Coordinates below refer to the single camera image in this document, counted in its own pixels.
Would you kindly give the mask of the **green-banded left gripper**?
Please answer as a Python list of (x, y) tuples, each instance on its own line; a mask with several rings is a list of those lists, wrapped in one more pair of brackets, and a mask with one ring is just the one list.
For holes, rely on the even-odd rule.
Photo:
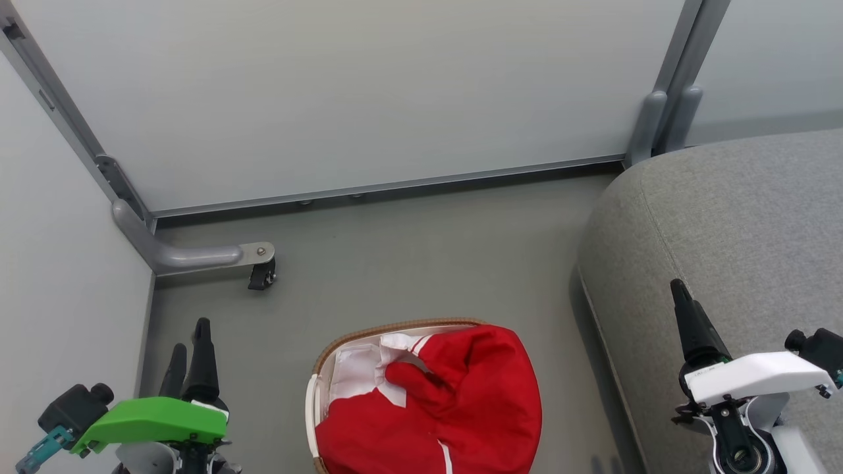
[[(181, 393), (184, 401), (178, 400)], [(187, 347), (177, 343), (160, 397), (117, 403), (79, 437), (71, 452), (84, 457), (115, 445), (117, 473), (236, 473), (217, 452), (229, 443), (229, 412), (214, 405), (219, 394), (211, 322), (199, 318), (188, 371)]]

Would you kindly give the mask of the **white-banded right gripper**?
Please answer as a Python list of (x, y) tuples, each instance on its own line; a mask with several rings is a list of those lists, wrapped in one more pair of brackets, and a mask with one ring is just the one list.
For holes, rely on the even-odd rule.
[(678, 378), (688, 402), (677, 408), (674, 422), (711, 437), (708, 471), (825, 473), (824, 463), (802, 430), (780, 417), (791, 393), (814, 389), (827, 399), (836, 393), (837, 381), (789, 352), (732, 360), (686, 283), (676, 278), (670, 290), (684, 368), (692, 370)]

